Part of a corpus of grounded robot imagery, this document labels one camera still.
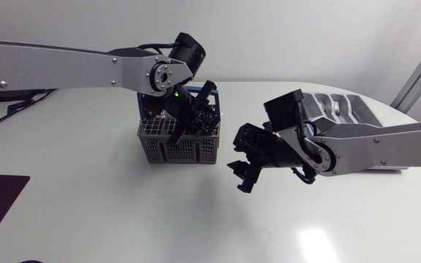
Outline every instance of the white table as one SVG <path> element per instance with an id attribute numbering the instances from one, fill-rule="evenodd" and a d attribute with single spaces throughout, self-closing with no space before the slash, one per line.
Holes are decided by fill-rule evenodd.
<path id="1" fill-rule="evenodd" d="M 308 186 L 264 169 L 253 193 L 227 163 L 262 104 L 308 83 L 217 83 L 217 164 L 149 164 L 136 94 L 72 89 L 0 123 L 0 174 L 28 175 L 0 224 L 0 262 L 421 262 L 421 168 Z M 413 121 L 372 99 L 383 123 Z M 0 104 L 0 116 L 6 104 Z"/>

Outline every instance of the gray wire basket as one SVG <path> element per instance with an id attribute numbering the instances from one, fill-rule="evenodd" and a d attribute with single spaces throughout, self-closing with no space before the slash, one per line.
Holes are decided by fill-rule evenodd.
<path id="1" fill-rule="evenodd" d="M 148 162 L 151 164 L 215 164 L 219 148 L 220 124 L 210 136 L 185 133 L 174 148 L 167 144 L 167 140 L 177 122 L 165 111 L 155 118 L 140 120 L 137 136 L 143 145 Z"/>

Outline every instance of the black cable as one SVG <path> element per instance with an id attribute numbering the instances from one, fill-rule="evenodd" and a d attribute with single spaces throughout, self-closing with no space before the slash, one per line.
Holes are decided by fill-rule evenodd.
<path id="1" fill-rule="evenodd" d="M 36 100 L 34 100 L 34 101 L 32 101 L 30 104 L 28 104 L 27 106 L 24 106 L 24 107 L 22 107 L 22 108 L 20 108 L 20 109 L 16 109 L 16 110 L 13 110 L 11 113 L 9 113 L 9 114 L 7 114 L 7 115 L 5 115 L 5 116 L 3 116 L 3 117 L 1 117 L 0 118 L 0 122 L 2 122 L 2 121 L 4 121 L 4 120 L 6 120 L 7 118 L 9 118 L 9 117 L 12 117 L 14 114 L 16 114 L 16 113 L 19 113 L 19 112 L 21 112 L 21 111 L 23 111 L 23 110 L 25 110 L 25 109 L 27 109 L 27 108 L 29 108 L 29 107 L 31 107 L 31 106 L 33 106 L 33 105 L 35 105 L 36 103 L 38 103 L 38 102 L 41 102 L 43 99 L 45 99 L 46 97 L 48 97 L 50 94 L 52 94 L 53 92 L 55 91 L 55 89 L 50 89 L 50 90 L 47 90 L 47 92 L 46 92 L 46 94 L 45 95 L 43 95 L 42 97 L 40 97 L 39 99 L 36 99 Z"/>
<path id="2" fill-rule="evenodd" d="M 144 44 L 144 45 L 139 45 L 136 48 L 140 48 L 140 49 L 148 49 L 148 48 L 153 48 L 155 51 L 157 51 L 158 54 L 163 55 L 162 51 L 160 50 L 160 48 L 174 48 L 179 46 L 180 43 L 171 43 L 171 44 Z"/>

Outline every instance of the robotic arm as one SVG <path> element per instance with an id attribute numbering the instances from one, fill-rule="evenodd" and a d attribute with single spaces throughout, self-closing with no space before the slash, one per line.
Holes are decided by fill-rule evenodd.
<path id="1" fill-rule="evenodd" d="M 363 113 L 355 114 L 350 102 L 346 101 L 345 109 L 338 102 L 327 108 L 322 100 L 311 107 L 307 99 L 301 90 L 280 96 L 264 103 L 270 121 L 263 129 L 249 123 L 240 127 L 233 144 L 236 151 L 246 153 L 249 162 L 235 161 L 228 166 L 243 179 L 238 186 L 241 191 L 250 193 L 262 168 L 267 167 L 291 167 L 308 184 L 316 175 L 345 175 L 373 167 L 421 167 L 421 123 L 380 127 L 363 123 L 368 111 L 363 108 Z M 316 114 L 324 111 L 328 114 Z"/>
<path id="2" fill-rule="evenodd" d="M 159 48 L 172 50 L 164 56 Z M 220 116 L 208 106 L 207 96 L 216 89 L 212 82 L 207 82 L 197 97 L 183 87 L 195 76 L 204 58 L 202 46 L 184 33 L 172 44 L 141 45 L 106 53 L 0 42 L 0 91 L 127 88 L 144 94 L 148 112 L 157 114 L 165 109 L 178 119 L 180 128 L 169 140 L 169 144 L 176 145 L 185 131 L 209 135 L 220 122 Z"/>

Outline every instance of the screw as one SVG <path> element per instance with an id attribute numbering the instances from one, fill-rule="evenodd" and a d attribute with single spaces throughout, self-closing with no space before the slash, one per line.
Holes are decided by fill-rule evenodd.
<path id="1" fill-rule="evenodd" d="M 0 88 L 6 88 L 7 87 L 7 82 L 4 80 L 1 80 L 0 82 Z"/>

